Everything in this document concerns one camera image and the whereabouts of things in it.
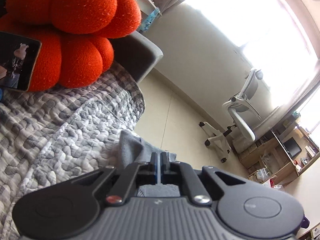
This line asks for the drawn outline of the grey knit sweater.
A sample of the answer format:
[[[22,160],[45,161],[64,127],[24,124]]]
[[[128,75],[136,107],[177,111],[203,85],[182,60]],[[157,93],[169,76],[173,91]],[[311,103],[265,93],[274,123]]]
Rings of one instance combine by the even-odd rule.
[[[163,152],[160,148],[151,145],[143,138],[134,136],[131,132],[122,130],[118,146],[116,147],[117,164],[119,170],[123,170],[129,164],[134,162],[149,162],[151,154],[156,153],[157,157]],[[179,197],[180,191],[178,186],[172,184],[162,184],[160,179],[157,179],[155,185],[143,185],[137,190],[138,197]]]

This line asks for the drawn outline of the grey office chair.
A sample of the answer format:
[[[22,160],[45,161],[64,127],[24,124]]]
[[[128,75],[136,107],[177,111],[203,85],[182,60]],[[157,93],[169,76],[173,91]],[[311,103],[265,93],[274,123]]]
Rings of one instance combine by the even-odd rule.
[[[262,79],[263,73],[261,70],[254,68],[251,69],[240,92],[232,96],[222,105],[224,113],[233,121],[233,124],[228,126],[226,131],[222,133],[211,126],[208,122],[199,122],[199,126],[201,128],[212,132],[212,136],[209,137],[204,144],[206,146],[215,145],[219,149],[217,156],[222,163],[227,161],[228,154],[232,151],[228,143],[227,136],[232,132],[233,128],[238,128],[245,139],[251,142],[255,141],[255,133],[249,127],[247,122],[245,122],[245,120],[240,116],[240,113],[250,111],[258,119],[261,118],[259,112],[253,107],[249,100],[257,91],[258,81]]]

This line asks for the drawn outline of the grey patterned quilt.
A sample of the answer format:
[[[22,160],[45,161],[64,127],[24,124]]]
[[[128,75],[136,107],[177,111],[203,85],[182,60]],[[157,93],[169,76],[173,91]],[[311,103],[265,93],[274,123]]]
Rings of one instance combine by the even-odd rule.
[[[12,209],[25,194],[137,154],[122,150],[145,109],[136,81],[118,63],[93,84],[44,92],[5,91],[1,100],[1,239],[18,239]]]

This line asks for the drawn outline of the wooden shelf unit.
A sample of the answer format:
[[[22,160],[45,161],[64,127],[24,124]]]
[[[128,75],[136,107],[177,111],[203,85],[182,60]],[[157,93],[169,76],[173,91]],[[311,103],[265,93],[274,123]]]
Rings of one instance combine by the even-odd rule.
[[[248,179],[274,185],[288,184],[319,158],[319,146],[299,120],[285,120],[238,154]]]

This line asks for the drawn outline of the dark grey sofa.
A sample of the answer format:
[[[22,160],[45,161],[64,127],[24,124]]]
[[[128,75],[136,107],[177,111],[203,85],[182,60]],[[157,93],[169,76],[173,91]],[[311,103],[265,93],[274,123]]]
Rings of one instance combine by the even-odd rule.
[[[137,31],[122,38],[110,39],[114,60],[140,83],[163,58],[163,51]]]

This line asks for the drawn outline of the grey curtain right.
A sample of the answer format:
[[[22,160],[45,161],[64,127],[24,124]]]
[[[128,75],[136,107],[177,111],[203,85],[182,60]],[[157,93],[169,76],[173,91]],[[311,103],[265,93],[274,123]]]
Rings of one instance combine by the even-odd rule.
[[[319,64],[309,69],[274,72],[262,69],[261,72],[263,79],[258,81],[258,90],[250,101],[260,113],[260,118],[251,111],[239,113],[254,133],[254,139],[247,139],[244,134],[237,135],[233,140],[237,152],[262,137],[319,85]]]

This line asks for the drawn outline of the teal hanging bag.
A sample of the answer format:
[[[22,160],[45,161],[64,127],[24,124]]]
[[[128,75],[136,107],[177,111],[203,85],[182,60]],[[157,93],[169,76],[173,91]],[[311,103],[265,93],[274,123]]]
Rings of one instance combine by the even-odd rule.
[[[159,16],[160,9],[155,8],[154,11],[152,11],[145,20],[141,22],[141,25],[139,27],[139,32],[146,32],[150,28],[150,26],[153,24],[154,20]]]

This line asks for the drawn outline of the smartphone on stand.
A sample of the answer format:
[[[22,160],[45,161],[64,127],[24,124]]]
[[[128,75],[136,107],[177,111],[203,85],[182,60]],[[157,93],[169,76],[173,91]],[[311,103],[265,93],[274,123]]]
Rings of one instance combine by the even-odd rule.
[[[42,43],[38,40],[1,32],[1,87],[27,91]]]

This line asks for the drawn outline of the orange pumpkin plush cushion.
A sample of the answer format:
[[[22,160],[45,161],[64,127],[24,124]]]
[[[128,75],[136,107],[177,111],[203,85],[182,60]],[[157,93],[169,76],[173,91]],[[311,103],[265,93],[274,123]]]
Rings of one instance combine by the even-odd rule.
[[[1,0],[1,32],[42,43],[26,92],[94,83],[113,63],[110,39],[140,22],[136,0]]]

